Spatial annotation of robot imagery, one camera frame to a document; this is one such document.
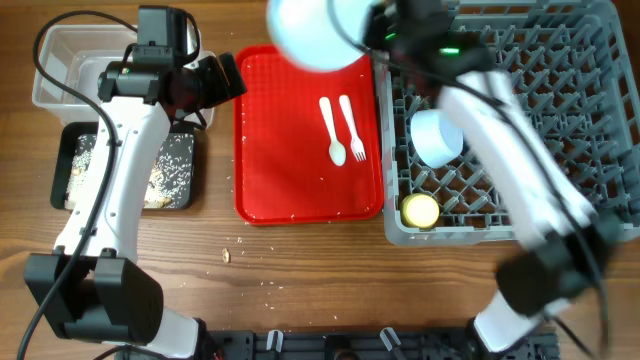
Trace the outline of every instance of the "yellow ball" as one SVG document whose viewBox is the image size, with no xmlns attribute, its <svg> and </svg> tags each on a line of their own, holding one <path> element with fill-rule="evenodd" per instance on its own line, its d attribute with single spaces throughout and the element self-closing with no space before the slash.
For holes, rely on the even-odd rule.
<svg viewBox="0 0 640 360">
<path fill-rule="evenodd" d="M 407 226 L 428 229 L 438 221 L 440 207 L 429 195 L 413 194 L 402 201 L 401 213 Z"/>
</svg>

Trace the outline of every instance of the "clear plastic container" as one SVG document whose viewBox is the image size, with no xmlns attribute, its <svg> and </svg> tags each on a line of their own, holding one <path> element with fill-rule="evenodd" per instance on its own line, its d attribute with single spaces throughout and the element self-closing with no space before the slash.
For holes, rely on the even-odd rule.
<svg viewBox="0 0 640 360">
<path fill-rule="evenodd" d="M 45 36 L 40 63 L 56 80 L 99 104 L 100 73 L 111 61 L 121 61 L 127 45 L 136 41 L 136 34 L 121 25 L 55 25 Z M 198 60 L 212 55 L 212 52 L 201 51 Z M 59 89 L 37 71 L 32 101 L 36 106 L 55 114 L 62 125 L 98 121 L 98 114 L 88 105 Z M 213 123 L 213 114 L 214 109 L 202 111 L 207 126 Z M 190 115 L 187 120 L 199 123 L 195 115 Z"/>
</svg>

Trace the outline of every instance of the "white bowl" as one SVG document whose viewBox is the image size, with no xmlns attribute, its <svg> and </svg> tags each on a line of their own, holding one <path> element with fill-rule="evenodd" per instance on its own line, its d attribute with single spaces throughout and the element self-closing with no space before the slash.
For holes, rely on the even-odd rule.
<svg viewBox="0 0 640 360">
<path fill-rule="evenodd" d="M 356 42 L 362 42 L 371 5 L 376 1 L 334 0 L 340 25 Z M 269 0 L 267 28 L 280 51 L 308 71 L 340 70 L 363 56 L 336 32 L 327 0 Z"/>
<path fill-rule="evenodd" d="M 411 118 L 411 140 L 420 159 L 431 168 L 443 167 L 462 152 L 462 130 L 442 110 L 416 112 Z"/>
</svg>

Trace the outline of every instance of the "white cup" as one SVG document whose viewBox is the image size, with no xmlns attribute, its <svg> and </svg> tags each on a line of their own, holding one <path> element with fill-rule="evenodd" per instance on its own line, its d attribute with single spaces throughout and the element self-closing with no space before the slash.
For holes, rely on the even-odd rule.
<svg viewBox="0 0 640 360">
<path fill-rule="evenodd" d="M 462 152 L 462 130 L 438 109 L 422 110 L 413 115 L 411 140 L 420 159 L 431 168 L 443 167 Z"/>
</svg>

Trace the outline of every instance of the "red tray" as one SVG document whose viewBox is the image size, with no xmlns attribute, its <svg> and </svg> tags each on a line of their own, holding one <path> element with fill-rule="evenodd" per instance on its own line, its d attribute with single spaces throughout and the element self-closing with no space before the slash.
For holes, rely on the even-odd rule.
<svg viewBox="0 0 640 360">
<path fill-rule="evenodd" d="M 383 203 L 378 125 L 369 59 L 317 74 L 289 63 L 274 46 L 237 56 L 248 92 L 234 102 L 235 207 L 254 225 L 367 219 Z M 356 162 L 338 98 L 351 99 L 367 160 Z M 347 161 L 329 158 L 318 101 L 331 101 Z"/>
</svg>

